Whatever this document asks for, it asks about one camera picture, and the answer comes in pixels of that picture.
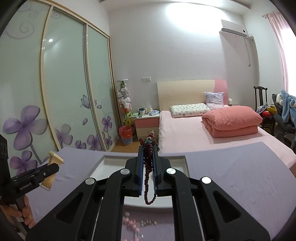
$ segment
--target dark chair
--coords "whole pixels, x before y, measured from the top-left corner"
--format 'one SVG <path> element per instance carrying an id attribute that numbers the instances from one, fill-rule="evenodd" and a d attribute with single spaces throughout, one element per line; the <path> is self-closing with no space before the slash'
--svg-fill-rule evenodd
<path id="1" fill-rule="evenodd" d="M 267 88 L 264 88 L 262 86 L 254 86 L 255 89 L 255 103 L 256 103 L 256 108 L 255 111 L 257 110 L 257 108 L 261 105 L 264 105 L 268 100 L 267 100 Z M 259 106 L 257 105 L 257 90 L 259 93 Z M 265 90 L 265 102 L 263 102 L 263 90 Z M 261 123 L 261 128 L 262 129 L 270 129 L 270 134 L 273 136 L 274 135 L 274 127 L 276 125 L 276 122 L 274 120 L 274 117 L 271 116 L 270 118 L 266 118 L 264 116 L 262 116 L 262 114 L 260 114 L 261 117 L 263 118 L 263 121 Z"/>
<path id="2" fill-rule="evenodd" d="M 277 113 L 274 115 L 274 120 L 278 124 L 276 128 L 281 128 L 284 130 L 284 132 L 280 132 L 281 135 L 276 134 L 276 138 L 279 139 L 283 143 L 287 143 L 287 145 L 291 145 L 291 141 L 285 138 L 285 134 L 295 134 L 296 129 L 291 120 L 289 120 L 287 123 L 283 122 L 283 118 L 281 117 L 283 113 L 283 107 L 276 102 L 276 94 L 272 94 L 272 100 L 274 102 L 274 105 L 276 107 Z"/>

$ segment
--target pink curtain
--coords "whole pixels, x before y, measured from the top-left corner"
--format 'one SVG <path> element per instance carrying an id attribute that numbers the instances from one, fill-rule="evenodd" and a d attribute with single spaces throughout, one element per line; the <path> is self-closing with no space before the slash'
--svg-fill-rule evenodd
<path id="1" fill-rule="evenodd" d="M 284 88 L 285 88 L 285 91 L 288 91 L 288 70 L 287 70 L 287 63 L 285 58 L 284 44 L 283 44 L 281 31 L 283 29 L 290 28 L 290 26 L 280 12 L 269 13 L 267 14 L 267 18 L 274 30 L 274 33 L 276 34 L 276 38 L 279 43 L 279 48 L 281 51 L 281 61 L 283 63 Z"/>

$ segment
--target blue towel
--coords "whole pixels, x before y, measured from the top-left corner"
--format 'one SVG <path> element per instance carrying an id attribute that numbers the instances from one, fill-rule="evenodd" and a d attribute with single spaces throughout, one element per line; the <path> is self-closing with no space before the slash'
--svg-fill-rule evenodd
<path id="1" fill-rule="evenodd" d="M 296 108 L 292 107 L 296 102 L 296 97 L 289 95 L 286 91 L 281 91 L 281 96 L 283 98 L 283 113 L 282 118 L 283 122 L 287 123 L 290 119 L 293 124 L 296 126 Z M 291 149 L 294 148 L 296 143 L 296 135 L 292 141 Z"/>

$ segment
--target bed frame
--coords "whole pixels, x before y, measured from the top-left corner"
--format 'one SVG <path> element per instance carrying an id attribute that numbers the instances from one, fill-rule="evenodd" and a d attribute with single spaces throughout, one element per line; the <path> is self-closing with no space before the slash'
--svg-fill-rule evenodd
<path id="1" fill-rule="evenodd" d="M 177 80 L 157 83 L 160 111 L 173 105 L 205 102 L 204 92 L 224 92 L 224 104 L 228 104 L 227 83 L 225 80 Z M 296 164 L 290 167 L 296 177 Z M 296 208 L 282 230 L 272 241 L 290 241 L 296 237 Z"/>
<path id="2" fill-rule="evenodd" d="M 160 111 L 173 105 L 205 102 L 205 92 L 224 92 L 224 104 L 228 105 L 225 80 L 176 80 L 157 83 Z"/>

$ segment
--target hand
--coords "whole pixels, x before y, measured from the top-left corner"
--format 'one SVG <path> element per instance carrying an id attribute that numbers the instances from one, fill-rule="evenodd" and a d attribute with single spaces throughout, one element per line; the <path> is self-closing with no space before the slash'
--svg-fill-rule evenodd
<path id="1" fill-rule="evenodd" d="M 35 221 L 33 219 L 33 214 L 29 204 L 29 199 L 26 195 L 24 196 L 24 203 L 25 203 L 25 207 L 22 209 L 22 212 L 8 205 L 0 205 L 0 208 L 2 209 L 8 221 L 12 223 L 11 217 L 15 217 L 15 218 L 24 217 L 25 224 L 28 225 L 28 227 L 31 229 L 32 227 L 35 226 Z"/>
<path id="2" fill-rule="evenodd" d="M 35 221 L 33 219 L 33 213 L 29 204 L 29 199 L 26 195 L 24 196 L 24 203 L 26 206 L 22 209 L 22 216 L 24 217 L 25 225 L 28 225 L 28 227 L 31 229 L 35 226 Z"/>

